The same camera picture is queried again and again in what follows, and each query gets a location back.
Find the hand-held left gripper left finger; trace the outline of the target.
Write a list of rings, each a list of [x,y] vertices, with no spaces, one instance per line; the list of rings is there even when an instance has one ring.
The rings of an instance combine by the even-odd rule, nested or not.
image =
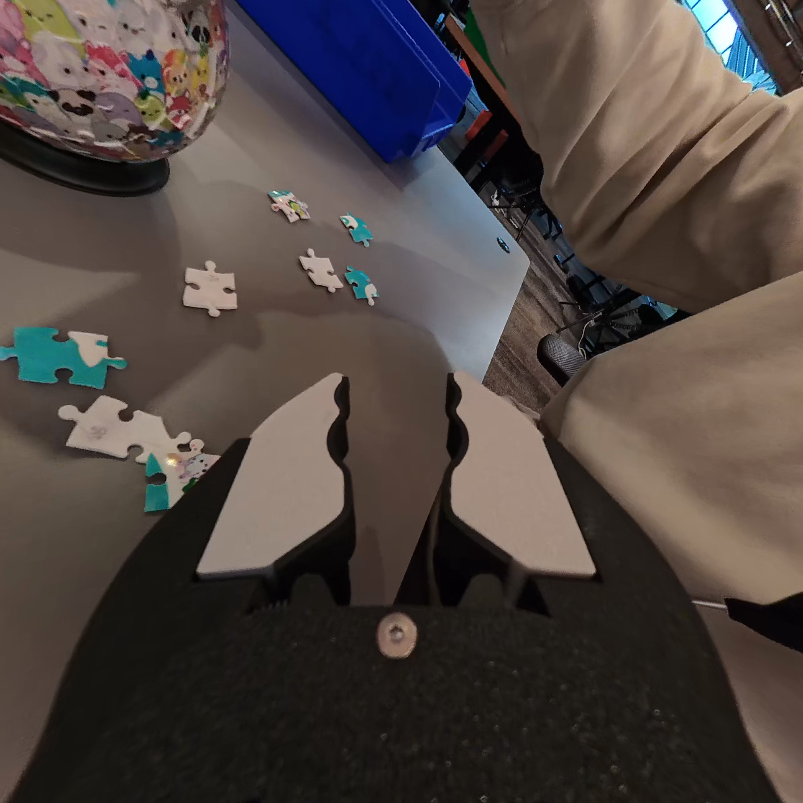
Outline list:
[[[199,580],[256,577],[283,599],[300,577],[313,575],[337,605],[350,604],[349,415],[349,379],[331,373],[254,430],[197,564]]]

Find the black ball stand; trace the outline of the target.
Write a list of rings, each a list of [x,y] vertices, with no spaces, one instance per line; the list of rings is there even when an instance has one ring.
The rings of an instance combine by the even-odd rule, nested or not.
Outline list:
[[[6,121],[1,123],[1,158],[55,185],[105,197],[154,194],[167,185],[171,174],[166,159],[105,161],[47,144]]]

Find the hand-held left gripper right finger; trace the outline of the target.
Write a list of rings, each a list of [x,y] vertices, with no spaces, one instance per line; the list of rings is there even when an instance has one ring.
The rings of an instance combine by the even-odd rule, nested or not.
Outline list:
[[[464,371],[447,376],[449,463],[436,515],[436,583],[459,604],[489,575],[511,606],[543,606],[538,578],[597,568],[538,425],[540,414]]]

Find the person's right forearm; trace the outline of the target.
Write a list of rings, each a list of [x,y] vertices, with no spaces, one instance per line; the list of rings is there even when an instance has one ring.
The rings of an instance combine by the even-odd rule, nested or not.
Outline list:
[[[801,302],[801,89],[752,90],[676,2],[474,2],[589,268],[687,312]]]

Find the colourful puzzle ball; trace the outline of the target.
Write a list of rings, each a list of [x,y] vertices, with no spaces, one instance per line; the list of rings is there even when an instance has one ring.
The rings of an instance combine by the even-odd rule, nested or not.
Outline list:
[[[1,117],[49,146],[150,163],[195,142],[229,73],[223,1],[2,1]]]

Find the colourful puzzle piece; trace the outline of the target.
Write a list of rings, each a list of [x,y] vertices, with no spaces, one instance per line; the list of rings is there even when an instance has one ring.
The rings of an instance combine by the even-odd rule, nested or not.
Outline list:
[[[307,204],[301,202],[290,190],[271,190],[267,196],[271,210],[281,213],[289,223],[311,219]]]
[[[194,439],[186,451],[161,451],[150,454],[146,462],[145,511],[167,511],[197,485],[219,460],[219,455],[202,450],[203,441]]]

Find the person's beige sweatshirt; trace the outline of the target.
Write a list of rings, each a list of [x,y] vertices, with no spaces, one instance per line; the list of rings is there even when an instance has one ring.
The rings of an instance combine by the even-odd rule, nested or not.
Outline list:
[[[724,607],[801,593],[801,271],[717,305],[639,284],[691,317],[589,363],[545,428],[667,559],[769,780],[801,801],[801,653]]]

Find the blue plastic bin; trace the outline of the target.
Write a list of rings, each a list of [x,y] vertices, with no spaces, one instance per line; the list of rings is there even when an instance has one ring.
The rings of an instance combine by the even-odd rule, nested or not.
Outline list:
[[[386,163],[457,124],[471,77],[409,1],[242,1],[258,28]]]

